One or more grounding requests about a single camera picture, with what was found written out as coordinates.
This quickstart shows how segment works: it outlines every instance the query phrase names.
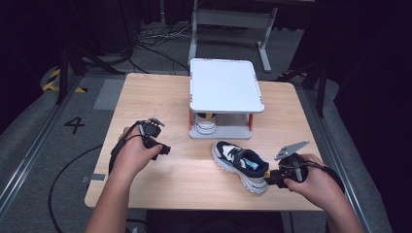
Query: shoe sole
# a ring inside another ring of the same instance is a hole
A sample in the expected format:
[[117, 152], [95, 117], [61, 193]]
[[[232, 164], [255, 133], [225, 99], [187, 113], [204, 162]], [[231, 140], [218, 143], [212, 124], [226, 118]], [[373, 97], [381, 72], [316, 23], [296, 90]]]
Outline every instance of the shoe sole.
[[268, 185], [267, 185], [267, 182], [265, 182], [263, 178], [249, 178], [245, 174], [243, 174], [242, 172], [240, 172], [239, 170], [234, 168], [232, 163], [230, 163], [230, 162], [226, 163], [225, 161], [219, 159], [218, 155], [220, 155], [220, 153], [218, 151], [216, 151], [216, 144], [217, 143], [215, 143], [212, 147], [212, 156], [213, 156], [215, 162], [221, 168], [223, 168], [227, 172], [237, 174], [239, 176], [240, 181], [242, 182], [242, 184], [251, 192], [263, 193], [264, 191], [267, 190]]

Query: yellow tape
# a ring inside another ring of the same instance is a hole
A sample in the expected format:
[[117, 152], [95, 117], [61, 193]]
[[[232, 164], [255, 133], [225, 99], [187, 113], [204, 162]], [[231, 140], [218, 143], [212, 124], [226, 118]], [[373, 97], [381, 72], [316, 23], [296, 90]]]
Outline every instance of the yellow tape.
[[[56, 67], [55, 70], [51, 73], [51, 76], [49, 77], [48, 82], [43, 86], [43, 90], [59, 91], [60, 88], [58, 86], [52, 85], [55, 79], [58, 77], [58, 75], [60, 75], [60, 69]], [[76, 89], [76, 93], [87, 93], [87, 88], [78, 87]]]

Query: black cable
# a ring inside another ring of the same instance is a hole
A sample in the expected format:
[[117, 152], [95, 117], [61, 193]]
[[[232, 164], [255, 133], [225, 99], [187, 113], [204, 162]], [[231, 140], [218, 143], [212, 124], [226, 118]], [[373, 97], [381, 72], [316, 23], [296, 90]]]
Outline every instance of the black cable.
[[[162, 28], [162, 30], [158, 33], [155, 33], [152, 29], [143, 30], [140, 32], [140, 37], [136, 38], [136, 42], [140, 41], [140, 44], [146, 47], [158, 47], [171, 40], [177, 40], [182, 37], [185, 37], [190, 29], [190, 25], [176, 29], [171, 27], [168, 32], [163, 33], [163, 31], [165, 31], [165, 29], [167, 28], [168, 27]], [[146, 40], [154, 41], [151, 43], [147, 43], [144, 42]]]
[[132, 139], [132, 138], [136, 138], [136, 137], [149, 137], [149, 136], [147, 136], [147, 135], [141, 135], [141, 134], [136, 134], [136, 135], [133, 135], [133, 136], [130, 136], [130, 138], [128, 138], [128, 139], [124, 139], [124, 141], [125, 142], [128, 142], [130, 139]]
[[172, 61], [173, 74], [176, 75], [175, 62]]
[[292, 212], [289, 212], [289, 219], [291, 221], [291, 233], [294, 233], [294, 224], [293, 224]]
[[[77, 20], [79, 21], [79, 25], [81, 26], [81, 28], [82, 28], [82, 30], [83, 30], [83, 33], [85, 34], [85, 37], [87, 38], [88, 42], [89, 42], [96, 50], [98, 50], [99, 52], [101, 52], [103, 55], [108, 55], [107, 52], [103, 51], [100, 47], [98, 47], [96, 44], [94, 44], [93, 40], [91, 40], [90, 36], [89, 36], [88, 33], [86, 32], [85, 25], [83, 24], [82, 19], [80, 18], [78, 12], [76, 11], [76, 7], [74, 6], [74, 4], [73, 4], [73, 2], [72, 2], [71, 0], [69, 0], [69, 4], [70, 4], [70, 6], [71, 6], [71, 8], [72, 8], [72, 10], [73, 10], [73, 12], [74, 12]], [[121, 5], [121, 3], [120, 3], [120, 10], [121, 10], [121, 13], [122, 13], [122, 16], [123, 16], [123, 18], [122, 18], [122, 19], [123, 19], [123, 23], [125, 24], [124, 12], [122, 11], [122, 5]], [[127, 31], [127, 26], [126, 26], [126, 25], [124, 26], [124, 29], [125, 29], [125, 32], [126, 32], [126, 37], [129, 38], [128, 31]], [[125, 50], [123, 50], [123, 51], [121, 51], [121, 52], [119, 53], [119, 56], [121, 56], [121, 58], [115, 59], [115, 60], [112, 60], [112, 61], [105, 61], [105, 63], [108, 64], [108, 65], [116, 65], [116, 64], [120, 64], [120, 63], [124, 62], [125, 60], [127, 60], [128, 58], [130, 58], [131, 55], [133, 54], [133, 47], [131, 46], [131, 42], [130, 42], [129, 39], [128, 39], [128, 41], [129, 41], [129, 47], [127, 47], [127, 49], [125, 49]], [[90, 66], [90, 67], [99, 66], [99, 65], [95, 64], [94, 62], [84, 61], [84, 63], [85, 63], [87, 66]]]
[[139, 70], [141, 70], [141, 71], [143, 71], [144, 73], [146, 73], [146, 74], [150, 74], [150, 72], [149, 71], [146, 71], [146, 70], [144, 70], [144, 69], [142, 69], [142, 68], [140, 68], [138, 65], [136, 65], [131, 59], [128, 59], [128, 61], [130, 62], [130, 64], [133, 66], [133, 69], [134, 68], [137, 68], [137, 69], [139, 69]]
[[126, 222], [137, 222], [137, 223], [142, 223], [142, 224], [145, 224], [145, 226], [146, 226], [146, 224], [147, 224], [144, 220], [140, 220], [140, 219], [133, 219], [133, 218], [128, 218], [128, 219], [126, 220]]
[[164, 56], [164, 57], [166, 57], [166, 58], [168, 58], [168, 59], [170, 59], [170, 60], [178, 63], [179, 65], [181, 65], [182, 67], [184, 67], [188, 72], [190, 72], [189, 68], [188, 68], [186, 65], [184, 65], [184, 64], [182, 64], [181, 62], [173, 59], [172, 57], [170, 57], [170, 56], [168, 56], [168, 55], [165, 55], [165, 54], [162, 54], [160, 51], [152, 50], [152, 49], [150, 49], [150, 48], [148, 48], [148, 47], [146, 47], [146, 46], [139, 45], [139, 44], [137, 44], [137, 45], [138, 45], [139, 47], [145, 49], [145, 50], [152, 51], [152, 52], [154, 52], [154, 53], [156, 53], [156, 54], [159, 54], [159, 55], [161, 55], [161, 56]]
[[50, 189], [50, 191], [49, 191], [48, 207], [49, 207], [49, 214], [50, 214], [50, 216], [51, 216], [52, 224], [54, 225], [54, 228], [56, 229], [56, 231], [57, 231], [58, 233], [62, 233], [62, 231], [61, 231], [60, 227], [58, 226], [57, 221], [56, 221], [56, 219], [55, 219], [55, 217], [54, 217], [54, 213], [53, 213], [53, 211], [52, 211], [52, 192], [53, 192], [55, 183], [57, 182], [58, 178], [60, 178], [61, 174], [63, 174], [63, 172], [64, 172], [72, 163], [74, 163], [76, 160], [78, 160], [79, 158], [83, 157], [84, 155], [88, 154], [89, 152], [92, 152], [92, 151], [94, 151], [94, 150], [96, 150], [96, 149], [101, 148], [102, 146], [103, 146], [103, 145], [99, 145], [99, 146], [97, 146], [97, 147], [94, 147], [94, 148], [92, 148], [92, 149], [89, 149], [89, 150], [83, 152], [82, 154], [78, 155], [77, 157], [75, 157], [74, 159], [72, 159], [68, 164], [66, 164], [66, 166], [64, 166], [64, 168], [61, 169], [60, 172], [58, 173], [58, 175], [54, 178], [54, 181], [53, 181], [52, 184], [51, 184], [51, 189]]
[[[319, 168], [321, 170], [324, 170], [324, 166], [321, 166], [318, 163], [311, 162], [311, 161], [300, 162], [300, 163], [297, 163], [297, 165], [298, 166], [307, 166], [307, 167], [316, 167], [316, 168]], [[279, 164], [279, 167], [289, 168], [289, 169], [295, 168], [293, 164]]]

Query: handheld controller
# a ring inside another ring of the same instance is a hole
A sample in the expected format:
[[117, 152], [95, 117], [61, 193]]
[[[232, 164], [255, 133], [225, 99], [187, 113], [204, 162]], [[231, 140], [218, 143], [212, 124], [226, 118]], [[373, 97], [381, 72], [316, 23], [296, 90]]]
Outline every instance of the handheld controller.
[[267, 171], [264, 176], [264, 180], [267, 184], [276, 184], [279, 188], [287, 188], [284, 183], [285, 179], [291, 179], [295, 182], [303, 183], [306, 181], [309, 174], [307, 167], [316, 167], [328, 173], [342, 189], [342, 192], [345, 193], [345, 186], [335, 171], [312, 161], [304, 161], [303, 158], [296, 153], [297, 150], [308, 144], [309, 141], [304, 141], [298, 144], [283, 147], [275, 156], [275, 160], [280, 160], [279, 170]]
[[[156, 117], [149, 118], [147, 120], [137, 120], [128, 130], [126, 133], [121, 135], [118, 143], [115, 145], [115, 147], [112, 149], [111, 152], [111, 158], [109, 162], [109, 174], [112, 172], [113, 166], [115, 165], [116, 158], [120, 152], [120, 149], [127, 143], [129, 139], [132, 137], [140, 136], [142, 137], [143, 140], [143, 145], [145, 148], [150, 149], [156, 145], [162, 145], [163, 148], [158, 154], [168, 154], [170, 152], [170, 147], [159, 143], [155, 140], [157, 136], [160, 134], [161, 129], [160, 126], [165, 126], [160, 120], [158, 120]], [[130, 132], [133, 130], [134, 127], [139, 127], [140, 129], [140, 135], [131, 135], [128, 139], [127, 136], [130, 134]], [[152, 160], [157, 160], [158, 154], [152, 158]]]

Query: person's right hand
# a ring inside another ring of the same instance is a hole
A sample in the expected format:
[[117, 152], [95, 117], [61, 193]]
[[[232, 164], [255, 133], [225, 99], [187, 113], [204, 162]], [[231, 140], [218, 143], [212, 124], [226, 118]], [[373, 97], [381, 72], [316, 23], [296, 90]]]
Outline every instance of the person's right hand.
[[[301, 154], [304, 161], [313, 161], [321, 166], [325, 164], [313, 154]], [[308, 167], [308, 177], [305, 182], [297, 183], [291, 179], [285, 179], [285, 184], [290, 191], [303, 195], [315, 206], [332, 211], [331, 205], [346, 201], [346, 197], [335, 180], [319, 168]]]
[[[129, 127], [124, 128], [123, 134], [128, 129]], [[111, 176], [120, 177], [123, 181], [131, 184], [134, 177], [161, 151], [162, 145], [156, 145], [147, 149], [143, 144], [141, 133], [137, 126], [126, 136], [126, 140], [127, 143], [121, 148], [116, 158]]]

